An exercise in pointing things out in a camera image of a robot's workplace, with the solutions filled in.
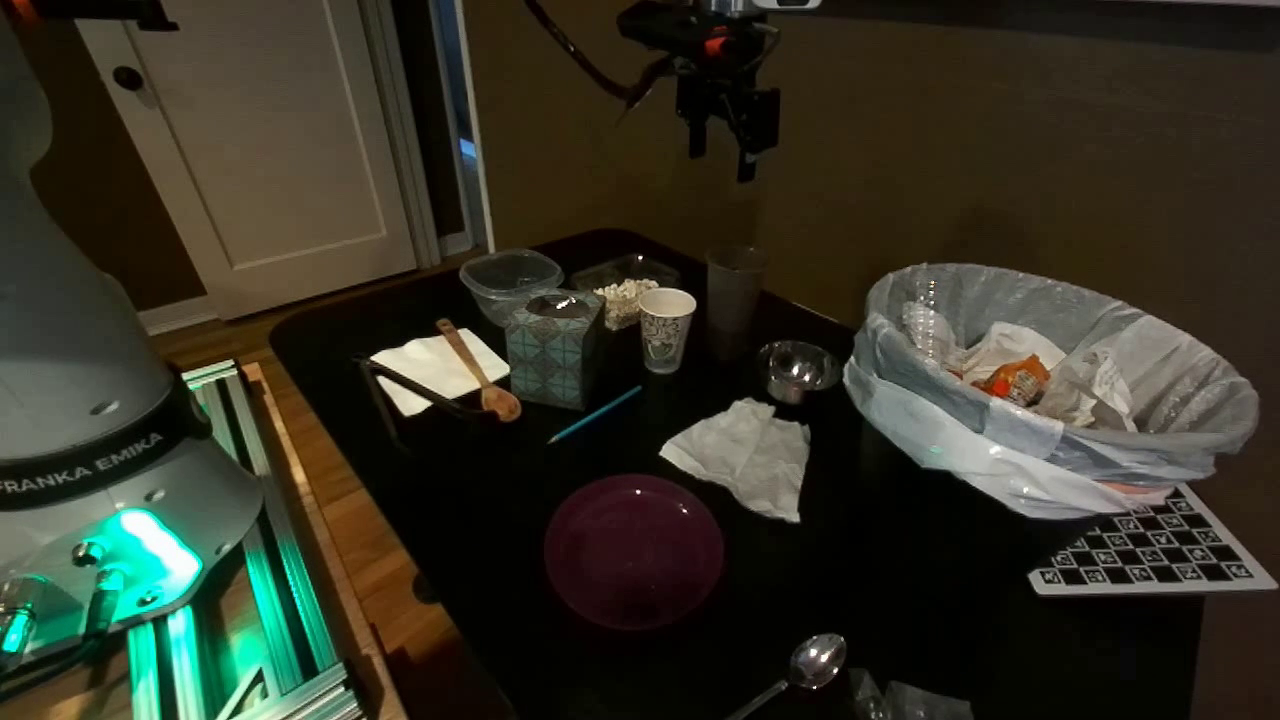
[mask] white cup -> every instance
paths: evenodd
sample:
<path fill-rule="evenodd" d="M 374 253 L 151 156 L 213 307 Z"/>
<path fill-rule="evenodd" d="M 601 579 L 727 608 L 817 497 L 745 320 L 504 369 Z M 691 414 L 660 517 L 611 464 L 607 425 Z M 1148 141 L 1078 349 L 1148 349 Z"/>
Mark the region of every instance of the white cup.
<path fill-rule="evenodd" d="M 689 349 L 697 298 L 684 289 L 650 289 L 640 296 L 640 342 L 652 376 L 675 376 Z"/>

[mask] white door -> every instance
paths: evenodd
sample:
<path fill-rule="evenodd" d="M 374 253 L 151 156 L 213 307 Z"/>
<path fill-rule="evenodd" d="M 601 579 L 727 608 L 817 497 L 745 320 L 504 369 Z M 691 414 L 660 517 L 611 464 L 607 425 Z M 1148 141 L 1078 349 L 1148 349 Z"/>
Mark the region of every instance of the white door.
<path fill-rule="evenodd" d="M 221 316 L 416 266 L 360 4 L 164 9 L 80 34 Z"/>

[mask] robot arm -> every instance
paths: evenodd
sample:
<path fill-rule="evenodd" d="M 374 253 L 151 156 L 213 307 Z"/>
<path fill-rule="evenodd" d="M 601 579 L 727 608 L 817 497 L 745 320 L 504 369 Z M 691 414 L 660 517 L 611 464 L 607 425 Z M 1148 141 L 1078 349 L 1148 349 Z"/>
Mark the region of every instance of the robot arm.
<path fill-rule="evenodd" d="M 252 529 L 263 485 L 216 447 L 129 296 L 46 210 L 29 172 L 52 141 L 52 110 L 5 14 L 0 109 L 7 685 L 89 635 L 179 608 Z"/>
<path fill-rule="evenodd" d="M 637 0 L 615 24 L 627 41 L 664 55 L 652 60 L 637 85 L 615 85 L 557 28 L 542 0 L 523 4 L 582 68 L 627 109 L 640 104 L 656 78 L 675 75 L 689 156 L 709 151 L 709 118 L 715 117 L 742 148 L 738 179 L 752 179 L 759 151 L 781 141 L 781 91 L 756 87 L 756 68 L 778 43 L 770 14 L 821 9 L 821 0 Z"/>

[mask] plastic container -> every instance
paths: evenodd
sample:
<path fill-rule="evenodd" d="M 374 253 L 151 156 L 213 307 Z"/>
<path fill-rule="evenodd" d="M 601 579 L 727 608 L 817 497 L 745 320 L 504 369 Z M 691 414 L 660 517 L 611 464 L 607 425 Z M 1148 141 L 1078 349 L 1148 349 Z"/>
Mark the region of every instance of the plastic container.
<path fill-rule="evenodd" d="M 601 296 L 542 293 L 511 311 L 511 390 L 531 405 L 590 409 L 595 371 Z"/>
<path fill-rule="evenodd" d="M 480 316 L 487 316 L 491 322 L 509 322 L 531 296 L 559 289 L 563 271 L 551 256 L 516 247 L 467 260 L 459 266 L 459 281 L 473 293 Z"/>
<path fill-rule="evenodd" d="M 709 349 L 715 365 L 731 365 L 747 350 L 759 285 L 759 247 L 719 247 L 709 256 Z"/>
<path fill-rule="evenodd" d="M 682 271 L 673 264 L 650 260 L 640 253 L 572 271 L 572 289 L 582 289 L 582 293 L 595 293 L 595 289 L 607 289 L 620 281 L 656 281 L 664 289 L 675 289 Z"/>

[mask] utensil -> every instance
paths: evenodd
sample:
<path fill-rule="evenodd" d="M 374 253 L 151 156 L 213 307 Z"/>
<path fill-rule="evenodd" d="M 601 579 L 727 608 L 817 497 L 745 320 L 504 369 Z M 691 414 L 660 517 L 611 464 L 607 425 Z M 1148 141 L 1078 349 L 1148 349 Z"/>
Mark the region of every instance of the utensil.
<path fill-rule="evenodd" d="M 516 425 L 520 421 L 520 394 L 498 386 L 485 369 L 476 365 L 473 349 L 463 342 L 463 335 L 457 335 L 451 320 L 439 316 L 436 320 L 439 335 L 447 340 L 451 354 L 467 365 L 467 371 L 480 385 L 480 409 L 491 413 L 499 425 Z"/>
<path fill-rule="evenodd" d="M 595 425 L 601 414 L 615 413 L 625 401 L 633 401 L 633 394 L 640 394 L 640 390 L 645 390 L 645 385 L 633 385 L 633 386 L 627 386 L 627 390 L 620 390 L 615 401 L 607 401 L 607 405 L 592 409 L 590 414 L 582 414 L 582 421 L 563 425 L 550 445 L 568 440 L 572 433 L 582 433 L 582 426 Z"/>
<path fill-rule="evenodd" d="M 770 685 L 759 696 L 752 696 L 745 708 L 738 708 L 727 720 L 747 720 L 756 717 L 764 702 L 772 702 L 781 690 L 790 687 L 806 687 L 806 690 L 821 690 L 829 687 L 847 658 L 847 640 L 841 630 L 821 630 L 809 635 L 791 658 L 790 658 L 790 675 Z"/>
<path fill-rule="evenodd" d="M 378 358 L 360 358 L 360 371 L 364 371 L 369 381 L 386 376 L 386 381 L 391 381 L 391 385 L 399 385 L 399 386 L 410 386 L 410 390 L 416 390 L 416 394 L 425 394 L 425 401 L 432 401 L 432 405 L 457 409 L 457 401 L 447 401 L 447 394 L 432 390 L 430 385 L 416 385 L 414 376 L 391 371 L 391 369 L 386 369 L 386 365 L 378 365 Z"/>
<path fill-rule="evenodd" d="M 656 630 L 715 591 L 724 536 L 684 485 L 640 471 L 605 476 L 557 509 L 546 571 L 582 618 L 607 630 Z"/>

